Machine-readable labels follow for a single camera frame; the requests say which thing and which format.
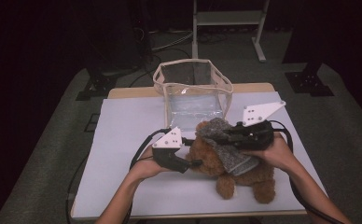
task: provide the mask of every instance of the gray carpet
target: gray carpet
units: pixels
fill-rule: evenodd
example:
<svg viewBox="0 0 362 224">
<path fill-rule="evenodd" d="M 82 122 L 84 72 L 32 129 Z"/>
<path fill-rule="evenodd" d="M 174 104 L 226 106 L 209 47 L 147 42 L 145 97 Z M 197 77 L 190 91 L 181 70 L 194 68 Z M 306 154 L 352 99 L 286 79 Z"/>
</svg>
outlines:
<svg viewBox="0 0 362 224">
<path fill-rule="evenodd" d="M 345 89 L 340 76 L 323 65 L 322 81 L 335 96 L 312 97 L 296 94 L 285 72 L 300 71 L 305 64 L 282 64 L 291 33 L 264 32 L 261 45 L 267 62 L 259 63 L 250 37 L 253 33 L 227 34 L 227 39 L 212 45 L 199 45 L 199 56 L 210 59 L 233 83 L 270 82 L 287 102 L 286 110 L 311 161 L 326 187 L 329 197 L 354 222 L 362 223 L 362 110 Z M 154 34 L 153 44 L 164 45 L 179 35 Z M 156 53 L 162 62 L 187 58 L 177 49 L 191 54 L 190 43 Z M 146 64 L 155 68 L 159 58 Z M 121 77 L 117 87 L 128 87 L 145 72 Z M 93 133 L 85 132 L 94 113 L 100 113 L 104 97 L 76 101 L 88 83 L 86 70 L 76 74 L 42 134 L 34 153 L 0 213 L 0 223 L 66 223 L 66 199 L 69 204 L 83 172 L 83 164 L 73 182 L 73 174 L 89 153 Z M 135 82 L 152 86 L 149 76 Z M 71 196 L 67 195 L 71 183 Z M 310 223 L 306 216 L 259 217 L 262 223 Z M 72 223 L 92 223 L 75 221 Z M 149 220 L 147 223 L 194 223 L 193 219 Z M 201 223 L 249 223 L 247 217 L 203 219 Z"/>
</svg>

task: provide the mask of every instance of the teddy bear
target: teddy bear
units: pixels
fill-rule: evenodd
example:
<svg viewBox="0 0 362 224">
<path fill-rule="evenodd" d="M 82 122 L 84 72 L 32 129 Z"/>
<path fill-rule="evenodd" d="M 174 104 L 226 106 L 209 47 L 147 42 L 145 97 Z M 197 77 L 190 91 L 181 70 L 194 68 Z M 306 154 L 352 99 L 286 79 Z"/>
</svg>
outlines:
<svg viewBox="0 0 362 224">
<path fill-rule="evenodd" d="M 254 157 L 254 159 L 258 161 L 258 164 L 251 170 L 240 175 L 227 172 L 213 146 L 198 133 L 198 130 L 207 124 L 208 121 L 203 121 L 197 125 L 197 132 L 195 132 L 196 138 L 186 155 L 187 161 L 202 161 L 202 165 L 191 167 L 192 171 L 209 176 L 217 176 L 216 191 L 224 199 L 232 198 L 236 185 L 242 185 L 252 188 L 254 197 L 258 203 L 270 203 L 275 196 L 273 166 L 264 160 Z"/>
</svg>

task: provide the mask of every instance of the clear plastic bag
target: clear plastic bag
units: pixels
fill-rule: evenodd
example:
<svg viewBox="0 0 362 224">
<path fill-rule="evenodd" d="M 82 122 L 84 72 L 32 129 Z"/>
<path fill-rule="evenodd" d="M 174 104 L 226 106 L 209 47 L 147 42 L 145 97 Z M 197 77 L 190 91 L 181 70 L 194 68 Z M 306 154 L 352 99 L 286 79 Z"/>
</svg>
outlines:
<svg viewBox="0 0 362 224">
<path fill-rule="evenodd" d="M 226 117 L 233 86 L 209 60 L 161 63 L 153 79 L 164 96 L 166 127 L 193 131 L 201 121 Z"/>
</svg>

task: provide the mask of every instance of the human hand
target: human hand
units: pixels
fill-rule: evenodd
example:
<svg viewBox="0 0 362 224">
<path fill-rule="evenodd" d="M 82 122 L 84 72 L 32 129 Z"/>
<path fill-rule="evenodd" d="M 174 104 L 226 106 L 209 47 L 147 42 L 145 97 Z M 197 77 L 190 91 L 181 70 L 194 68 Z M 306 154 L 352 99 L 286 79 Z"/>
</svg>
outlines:
<svg viewBox="0 0 362 224">
<path fill-rule="evenodd" d="M 132 167 L 128 175 L 132 175 L 134 178 L 144 180 L 166 171 L 171 170 L 160 167 L 152 159 L 152 145 L 149 145 L 140 156 L 140 159 L 137 160 L 137 163 Z"/>
<path fill-rule="evenodd" d="M 273 143 L 265 150 L 251 151 L 242 150 L 242 153 L 249 156 L 257 156 L 268 164 L 288 172 L 299 161 L 289 149 L 288 144 L 280 133 L 274 133 Z"/>
</svg>

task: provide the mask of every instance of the black speaker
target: black speaker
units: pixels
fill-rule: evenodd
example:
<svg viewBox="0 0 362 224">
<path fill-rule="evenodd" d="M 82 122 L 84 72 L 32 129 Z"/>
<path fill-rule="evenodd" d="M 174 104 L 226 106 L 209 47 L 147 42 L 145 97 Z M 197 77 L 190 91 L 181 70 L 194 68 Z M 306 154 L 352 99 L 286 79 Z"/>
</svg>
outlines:
<svg viewBox="0 0 362 224">
<path fill-rule="evenodd" d="M 150 52 L 144 1 L 72 0 L 71 7 L 84 35 L 78 48 L 96 90 L 109 91 L 118 77 L 142 66 Z"/>
</svg>

